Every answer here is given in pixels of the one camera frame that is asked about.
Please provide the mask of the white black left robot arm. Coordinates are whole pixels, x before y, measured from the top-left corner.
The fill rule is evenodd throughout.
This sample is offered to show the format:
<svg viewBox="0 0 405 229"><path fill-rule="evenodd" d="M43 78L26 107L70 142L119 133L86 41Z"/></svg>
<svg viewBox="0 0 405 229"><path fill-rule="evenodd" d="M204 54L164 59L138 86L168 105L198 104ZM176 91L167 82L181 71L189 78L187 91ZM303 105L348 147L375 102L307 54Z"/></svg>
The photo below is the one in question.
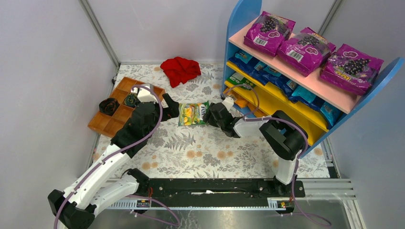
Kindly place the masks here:
<svg viewBox="0 0 405 229"><path fill-rule="evenodd" d="M149 177L139 169L129 169L115 183L102 188L102 185L123 164L146 146L148 139L161 122L179 116L180 104L168 95L160 101L139 102L131 117L111 139L110 145L100 158L63 191L53 190L48 201L55 215L53 227L60 229L86 229L104 209L132 194L152 194Z"/></svg>

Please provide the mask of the green white Fox's candy bag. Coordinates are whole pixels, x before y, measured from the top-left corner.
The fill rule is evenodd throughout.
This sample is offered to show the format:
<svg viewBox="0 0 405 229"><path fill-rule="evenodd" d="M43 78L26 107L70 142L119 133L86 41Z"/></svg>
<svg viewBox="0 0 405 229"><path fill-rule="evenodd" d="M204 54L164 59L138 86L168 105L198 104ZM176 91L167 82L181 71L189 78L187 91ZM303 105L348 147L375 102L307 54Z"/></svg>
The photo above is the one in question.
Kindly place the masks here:
<svg viewBox="0 0 405 229"><path fill-rule="evenodd" d="M203 103L180 104L179 126L204 125L203 117L209 108L209 101Z"/></svg>

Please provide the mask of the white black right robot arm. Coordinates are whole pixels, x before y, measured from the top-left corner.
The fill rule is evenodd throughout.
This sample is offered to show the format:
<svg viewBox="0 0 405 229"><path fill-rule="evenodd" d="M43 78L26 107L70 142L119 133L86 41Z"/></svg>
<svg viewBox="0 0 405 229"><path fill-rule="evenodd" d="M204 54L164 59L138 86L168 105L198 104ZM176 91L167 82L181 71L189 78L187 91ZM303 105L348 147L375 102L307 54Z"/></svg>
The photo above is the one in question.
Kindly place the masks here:
<svg viewBox="0 0 405 229"><path fill-rule="evenodd" d="M272 115L256 118L234 117L229 106L212 103L203 121L220 128L228 137L264 137L278 156L276 180L290 184L296 176L298 155L308 147L307 133L282 110Z"/></svg>

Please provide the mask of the orange mango candy bag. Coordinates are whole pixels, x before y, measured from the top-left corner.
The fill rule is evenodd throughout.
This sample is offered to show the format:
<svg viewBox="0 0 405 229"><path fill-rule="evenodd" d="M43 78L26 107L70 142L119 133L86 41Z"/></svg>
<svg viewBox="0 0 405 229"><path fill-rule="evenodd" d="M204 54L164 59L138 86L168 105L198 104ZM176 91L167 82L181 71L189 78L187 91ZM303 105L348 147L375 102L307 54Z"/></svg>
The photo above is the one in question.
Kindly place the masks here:
<svg viewBox="0 0 405 229"><path fill-rule="evenodd" d="M226 88L222 94L222 99L224 100L225 97L230 96L234 100L234 104L239 106L240 108L245 108L247 107L248 101L244 99L242 96L234 92L233 90L228 91L229 88Z"/></svg>
<svg viewBox="0 0 405 229"><path fill-rule="evenodd" d="M248 104L247 104L247 107L249 108L249 110L250 110L251 112L253 112L253 115L254 115L255 117L264 117L264 116L267 116L266 113L264 113L264 112L261 111L260 109L257 109L257 106L256 106L255 104L248 103Z"/></svg>

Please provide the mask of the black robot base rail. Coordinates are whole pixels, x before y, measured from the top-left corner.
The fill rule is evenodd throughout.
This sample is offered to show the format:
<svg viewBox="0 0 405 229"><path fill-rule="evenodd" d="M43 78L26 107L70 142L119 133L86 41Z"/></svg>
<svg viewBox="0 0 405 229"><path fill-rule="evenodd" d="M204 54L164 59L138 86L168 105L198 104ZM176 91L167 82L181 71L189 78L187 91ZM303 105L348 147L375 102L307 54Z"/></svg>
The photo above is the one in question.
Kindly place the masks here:
<svg viewBox="0 0 405 229"><path fill-rule="evenodd" d="M303 183L284 185L264 178L149 178L139 169L127 175L139 183L135 195L155 199L170 208L258 208L280 199L289 208L293 198L306 196Z"/></svg>

